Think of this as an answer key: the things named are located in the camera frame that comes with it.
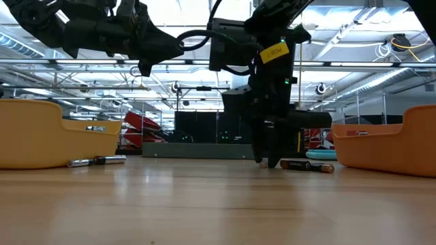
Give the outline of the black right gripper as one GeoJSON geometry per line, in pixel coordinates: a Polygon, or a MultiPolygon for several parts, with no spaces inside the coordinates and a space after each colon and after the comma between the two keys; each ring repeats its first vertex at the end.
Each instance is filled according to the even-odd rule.
{"type": "Polygon", "coordinates": [[[281,133],[283,126],[295,129],[329,128],[332,118],[327,112],[299,110],[290,103],[290,92],[296,78],[293,76],[295,46],[309,41],[311,35],[305,29],[275,29],[256,37],[263,48],[254,57],[255,73],[246,85],[222,94],[224,110],[252,121],[252,148],[256,163],[263,158],[264,121],[274,122],[270,130],[268,168],[277,166],[282,154],[281,133]],[[285,42],[289,53],[263,64],[260,52],[279,42],[285,42]]]}

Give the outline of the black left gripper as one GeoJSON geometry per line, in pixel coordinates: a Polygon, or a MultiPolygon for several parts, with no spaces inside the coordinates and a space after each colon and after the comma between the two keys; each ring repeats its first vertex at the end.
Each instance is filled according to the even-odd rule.
{"type": "Polygon", "coordinates": [[[65,0],[63,49],[73,58],[79,49],[105,52],[113,57],[125,54],[139,61],[142,73],[181,56],[180,41],[157,28],[140,0],[65,0]]]}

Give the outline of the yellow plastic bin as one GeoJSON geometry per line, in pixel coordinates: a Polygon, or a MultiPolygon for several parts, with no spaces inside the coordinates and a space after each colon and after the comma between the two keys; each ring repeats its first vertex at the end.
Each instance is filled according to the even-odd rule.
{"type": "Polygon", "coordinates": [[[0,99],[0,169],[65,167],[115,154],[122,122],[67,120],[47,101],[0,99]]]}

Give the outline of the red cart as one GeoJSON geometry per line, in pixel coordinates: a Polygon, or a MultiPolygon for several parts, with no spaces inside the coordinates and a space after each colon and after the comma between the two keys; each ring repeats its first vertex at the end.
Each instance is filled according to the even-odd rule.
{"type": "Polygon", "coordinates": [[[331,129],[305,129],[306,150],[334,150],[331,129]]]}
{"type": "Polygon", "coordinates": [[[166,142],[161,126],[150,118],[128,112],[124,122],[129,125],[124,133],[127,148],[139,149],[143,143],[166,142]]]}

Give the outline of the teal round disc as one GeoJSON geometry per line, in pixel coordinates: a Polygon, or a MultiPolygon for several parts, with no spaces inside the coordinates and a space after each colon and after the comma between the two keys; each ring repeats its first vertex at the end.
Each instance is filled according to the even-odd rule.
{"type": "Polygon", "coordinates": [[[306,157],[315,160],[336,161],[337,154],[335,150],[314,150],[310,149],[306,152],[306,157]]]}

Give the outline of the black server cabinet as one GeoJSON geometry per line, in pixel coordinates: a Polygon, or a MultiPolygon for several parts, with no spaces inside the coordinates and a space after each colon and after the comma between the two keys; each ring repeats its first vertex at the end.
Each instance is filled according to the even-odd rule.
{"type": "Polygon", "coordinates": [[[251,129],[240,116],[227,112],[175,112],[174,142],[250,144],[251,129]]]}

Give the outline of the orange plastic bin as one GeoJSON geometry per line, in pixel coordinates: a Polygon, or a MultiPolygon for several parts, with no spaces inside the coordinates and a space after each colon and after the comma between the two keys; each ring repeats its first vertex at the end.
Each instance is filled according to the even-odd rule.
{"type": "Polygon", "coordinates": [[[408,109],[401,124],[333,124],[332,137],[346,167],[436,178],[436,105],[408,109]]]}

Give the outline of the silver ventilation duct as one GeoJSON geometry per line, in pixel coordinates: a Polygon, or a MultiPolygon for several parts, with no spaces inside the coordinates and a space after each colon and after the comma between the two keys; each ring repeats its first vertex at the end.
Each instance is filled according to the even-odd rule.
{"type": "Polygon", "coordinates": [[[20,54],[31,57],[32,59],[42,59],[45,57],[42,52],[39,52],[38,50],[33,49],[32,47],[2,32],[0,32],[0,46],[14,50],[20,54]]]}
{"type": "Polygon", "coordinates": [[[413,78],[417,76],[420,71],[436,71],[436,68],[401,68],[386,73],[375,74],[341,91],[336,96],[335,101],[349,99],[355,95],[361,95],[373,91],[380,91],[383,88],[413,78]]]}

